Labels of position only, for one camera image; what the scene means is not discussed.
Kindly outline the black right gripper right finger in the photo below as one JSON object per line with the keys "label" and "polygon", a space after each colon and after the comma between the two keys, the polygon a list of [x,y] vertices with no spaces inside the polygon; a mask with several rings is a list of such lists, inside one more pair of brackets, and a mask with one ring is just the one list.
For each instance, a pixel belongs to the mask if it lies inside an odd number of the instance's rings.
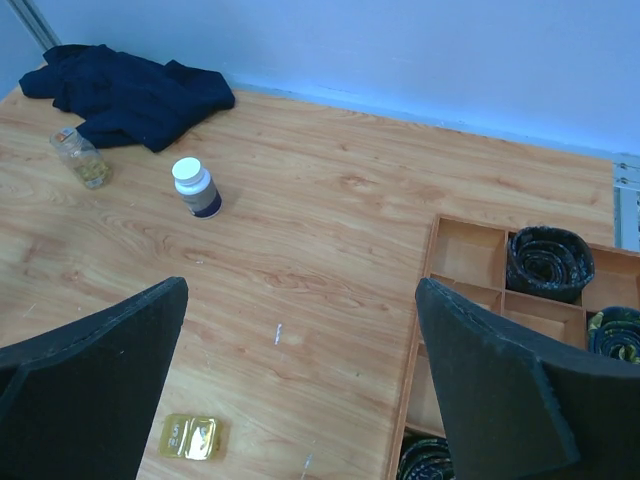
{"label": "black right gripper right finger", "polygon": [[639,369],[488,311],[432,278],[415,292],[460,479],[635,479]]}

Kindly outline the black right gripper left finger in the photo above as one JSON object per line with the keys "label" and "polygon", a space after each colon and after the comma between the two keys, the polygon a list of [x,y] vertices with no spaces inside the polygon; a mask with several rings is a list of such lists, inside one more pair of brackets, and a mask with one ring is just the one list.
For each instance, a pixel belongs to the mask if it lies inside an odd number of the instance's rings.
{"label": "black right gripper left finger", "polygon": [[187,302],[170,277],[2,348],[2,478],[135,478]]}

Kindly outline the yellow translucent pill organizer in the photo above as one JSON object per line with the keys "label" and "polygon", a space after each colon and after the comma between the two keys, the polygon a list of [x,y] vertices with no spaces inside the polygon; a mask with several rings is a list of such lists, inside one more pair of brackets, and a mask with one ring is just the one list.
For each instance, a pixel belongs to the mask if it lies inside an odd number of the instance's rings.
{"label": "yellow translucent pill organizer", "polygon": [[166,458],[207,461],[220,448],[221,432],[214,417],[172,413],[164,420],[158,451]]}

